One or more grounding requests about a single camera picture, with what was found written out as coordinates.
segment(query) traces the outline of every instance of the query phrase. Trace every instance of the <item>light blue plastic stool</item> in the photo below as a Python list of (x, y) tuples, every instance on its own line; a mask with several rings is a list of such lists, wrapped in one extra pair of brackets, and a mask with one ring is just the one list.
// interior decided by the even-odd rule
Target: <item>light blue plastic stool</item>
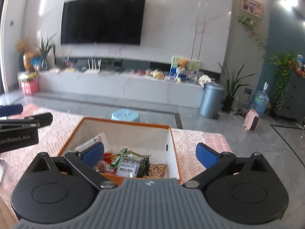
[(112, 113), (111, 119), (114, 121), (140, 122), (139, 114), (129, 109), (119, 109)]

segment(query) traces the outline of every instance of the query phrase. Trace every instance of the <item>blue metal trash can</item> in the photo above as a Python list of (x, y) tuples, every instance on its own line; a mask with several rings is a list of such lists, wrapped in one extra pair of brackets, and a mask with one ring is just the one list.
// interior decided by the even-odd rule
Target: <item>blue metal trash can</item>
[(225, 87), (221, 84), (207, 83), (204, 86), (204, 93), (199, 112), (202, 116), (213, 119), (217, 115)]

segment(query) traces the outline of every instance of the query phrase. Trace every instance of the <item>green plant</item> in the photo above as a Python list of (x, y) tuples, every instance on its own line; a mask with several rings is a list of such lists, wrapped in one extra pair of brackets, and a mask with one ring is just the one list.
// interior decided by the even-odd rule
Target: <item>green plant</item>
[(244, 68), (245, 64), (242, 65), (242, 67), (240, 68), (240, 70), (238, 71), (237, 73), (237, 76), (235, 77), (235, 74), (234, 74), (234, 71), (232, 73), (232, 77), (230, 78), (230, 74), (229, 74), (229, 70), (228, 70), (228, 67), (227, 65), (225, 65), (225, 67), (222, 67), (220, 64), (219, 64), (220, 68), (222, 69), (222, 72), (224, 73), (225, 75), (225, 78), (226, 78), (226, 89), (227, 89), (227, 95), (228, 96), (231, 96), (233, 97), (237, 90), (242, 87), (242, 86), (249, 86), (249, 84), (242, 84), (241, 82), (247, 78), (247, 77), (250, 77), (250, 76), (253, 76), (253, 75), (256, 75), (257, 73), (252, 73), (250, 75), (247, 75), (247, 76), (239, 76), (242, 69)]
[(298, 67), (297, 54), (293, 52), (283, 52), (279, 55), (273, 55), (270, 63), (277, 66), (275, 91), (272, 94), (272, 107), (282, 109), (283, 103), (286, 101), (287, 87), (290, 80), (291, 72)]
[(53, 47), (53, 44), (49, 43), (49, 38), (47, 38), (47, 42), (45, 42), (45, 40), (41, 39), (40, 55), (41, 55), (42, 59), (47, 58), (52, 47)]
[(243, 24), (246, 31), (251, 31), (250, 37), (255, 36), (255, 41), (257, 42), (257, 45), (262, 48), (266, 48), (265, 42), (266, 40), (262, 39), (262, 37), (257, 33), (256, 31), (256, 25), (257, 22), (252, 20), (250, 17), (246, 17), (244, 15), (237, 15), (238, 22)]

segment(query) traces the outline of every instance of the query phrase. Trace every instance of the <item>orange box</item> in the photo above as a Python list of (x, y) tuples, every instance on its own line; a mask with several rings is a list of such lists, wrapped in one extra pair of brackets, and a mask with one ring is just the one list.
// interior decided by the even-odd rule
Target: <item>orange box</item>
[(38, 79), (30, 82), (21, 82), (21, 88), (24, 95), (32, 95), (38, 92)]
[[(167, 165), (165, 178), (176, 178), (178, 183), (181, 182), (172, 130), (166, 125), (84, 117), (58, 155), (63, 156), (101, 132), (105, 133), (113, 153), (127, 148), (141, 155), (151, 155), (150, 163)], [(118, 185), (126, 178), (103, 175)]]

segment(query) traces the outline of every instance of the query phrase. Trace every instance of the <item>white marble tv wall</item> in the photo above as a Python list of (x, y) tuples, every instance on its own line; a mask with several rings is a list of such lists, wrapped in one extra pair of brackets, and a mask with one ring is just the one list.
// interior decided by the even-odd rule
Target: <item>white marble tv wall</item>
[(202, 61), (201, 68), (221, 72), (232, 0), (146, 0), (141, 45), (60, 45), (64, 1), (29, 0), (25, 35), (31, 40), (54, 34), (56, 54), (171, 62), (173, 55)]

